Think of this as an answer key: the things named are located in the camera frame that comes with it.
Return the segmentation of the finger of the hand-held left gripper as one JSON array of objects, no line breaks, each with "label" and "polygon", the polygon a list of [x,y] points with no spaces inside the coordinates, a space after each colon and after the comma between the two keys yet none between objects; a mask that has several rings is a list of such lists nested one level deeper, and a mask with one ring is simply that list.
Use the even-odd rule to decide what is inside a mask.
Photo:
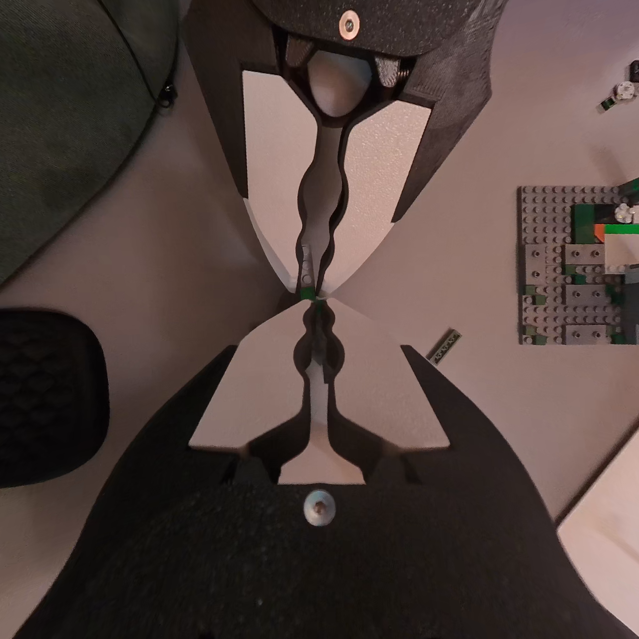
[{"label": "finger of the hand-held left gripper", "polygon": [[285,288],[299,277],[299,193],[316,154],[318,122],[284,78],[244,70],[247,193],[244,204],[261,247]]},{"label": "finger of the hand-held left gripper", "polygon": [[391,231],[432,110],[395,100],[348,132],[343,158],[345,208],[332,233],[333,256],[321,292],[333,293]]}]

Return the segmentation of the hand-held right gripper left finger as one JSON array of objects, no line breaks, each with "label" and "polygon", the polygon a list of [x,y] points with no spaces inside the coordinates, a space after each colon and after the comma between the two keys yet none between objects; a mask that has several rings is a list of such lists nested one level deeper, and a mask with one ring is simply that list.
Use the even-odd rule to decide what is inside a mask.
[{"label": "hand-held right gripper left finger", "polygon": [[189,447],[259,459],[271,482],[309,444],[315,305],[302,300],[247,335],[203,412]]}]

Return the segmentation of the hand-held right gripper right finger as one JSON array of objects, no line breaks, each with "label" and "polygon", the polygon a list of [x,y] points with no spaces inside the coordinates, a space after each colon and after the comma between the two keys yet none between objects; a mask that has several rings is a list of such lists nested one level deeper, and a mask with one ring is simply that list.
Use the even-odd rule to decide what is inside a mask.
[{"label": "hand-held right gripper right finger", "polygon": [[321,305],[328,441],[367,483],[379,462],[451,443],[401,345],[336,300]]}]

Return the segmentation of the dark green plate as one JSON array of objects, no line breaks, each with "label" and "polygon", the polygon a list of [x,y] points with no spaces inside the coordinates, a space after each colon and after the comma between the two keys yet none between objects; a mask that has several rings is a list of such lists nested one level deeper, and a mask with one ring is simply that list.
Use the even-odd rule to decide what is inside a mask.
[{"label": "dark green plate", "polygon": [[430,350],[427,360],[432,365],[438,366],[460,339],[461,333],[454,328],[450,328]]}]

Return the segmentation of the short light grey plate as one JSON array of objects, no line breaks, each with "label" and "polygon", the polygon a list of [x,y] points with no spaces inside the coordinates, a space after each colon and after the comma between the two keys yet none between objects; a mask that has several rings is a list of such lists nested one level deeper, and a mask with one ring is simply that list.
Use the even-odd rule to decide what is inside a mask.
[{"label": "short light grey plate", "polygon": [[301,244],[302,258],[299,273],[299,289],[316,291],[313,251],[309,244]]}]

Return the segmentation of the small black brick piece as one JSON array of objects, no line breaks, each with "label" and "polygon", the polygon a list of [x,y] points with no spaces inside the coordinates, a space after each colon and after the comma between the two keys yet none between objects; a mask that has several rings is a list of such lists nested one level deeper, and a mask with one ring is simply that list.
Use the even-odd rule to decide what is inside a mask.
[{"label": "small black brick piece", "polygon": [[617,104],[632,102],[638,98],[638,60],[630,62],[627,68],[627,79],[616,84],[610,95],[597,107],[597,111],[604,113]]}]

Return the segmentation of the grey brick build on baseplate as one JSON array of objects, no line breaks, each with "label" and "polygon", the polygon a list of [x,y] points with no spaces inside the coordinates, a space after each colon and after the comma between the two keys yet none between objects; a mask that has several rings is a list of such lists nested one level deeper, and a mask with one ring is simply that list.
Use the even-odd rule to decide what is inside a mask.
[{"label": "grey brick build on baseplate", "polygon": [[520,343],[638,345],[638,179],[517,191]]}]

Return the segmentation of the black mesh cushion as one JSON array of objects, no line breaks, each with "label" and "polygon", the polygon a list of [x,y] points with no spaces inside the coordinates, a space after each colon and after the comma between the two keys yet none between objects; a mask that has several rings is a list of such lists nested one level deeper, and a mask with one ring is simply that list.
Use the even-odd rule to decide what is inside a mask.
[{"label": "black mesh cushion", "polygon": [[79,319],[46,309],[1,309],[1,488],[73,472],[104,443],[107,365]]}]

